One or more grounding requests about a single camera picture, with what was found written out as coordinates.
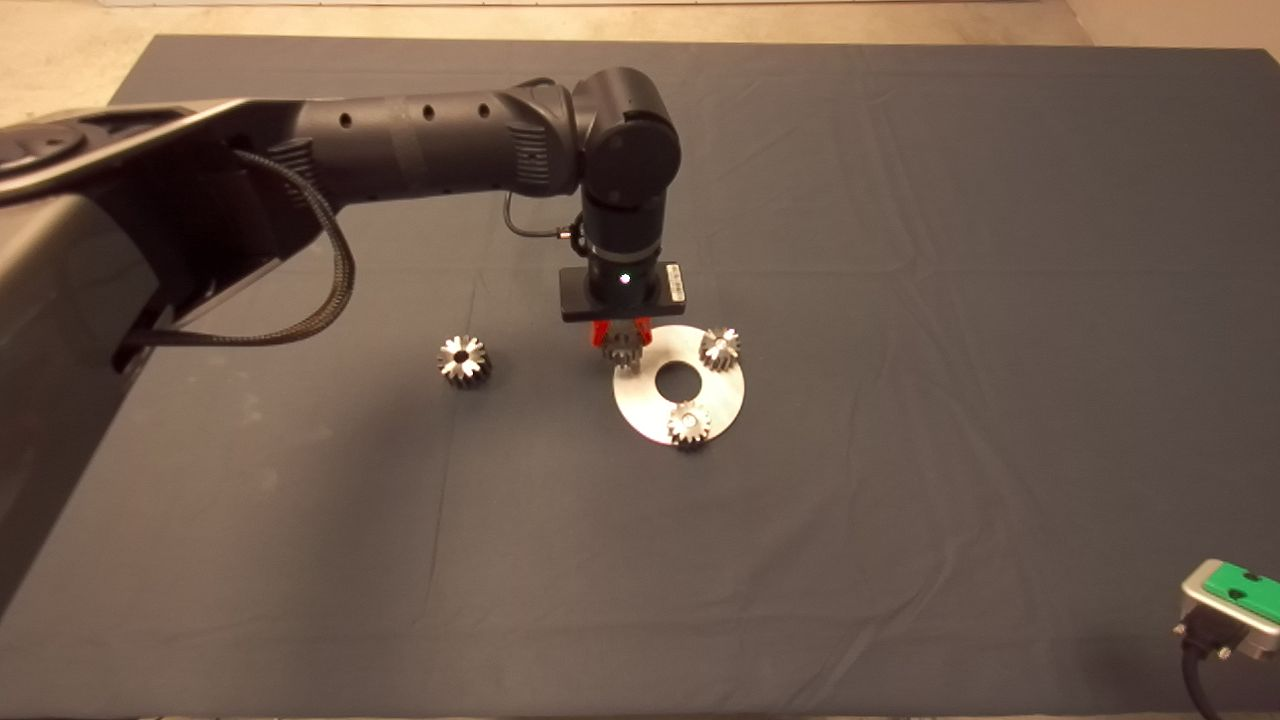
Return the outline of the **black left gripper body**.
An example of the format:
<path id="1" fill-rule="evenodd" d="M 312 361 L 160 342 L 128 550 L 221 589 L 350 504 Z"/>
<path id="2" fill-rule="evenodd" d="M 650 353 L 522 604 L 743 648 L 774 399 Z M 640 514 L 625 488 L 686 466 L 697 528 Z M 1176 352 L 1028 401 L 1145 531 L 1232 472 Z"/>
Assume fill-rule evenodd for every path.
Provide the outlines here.
<path id="1" fill-rule="evenodd" d="M 686 309 L 684 269 L 677 263 L 590 263 L 559 270 L 559 313 L 568 323 L 681 316 Z"/>

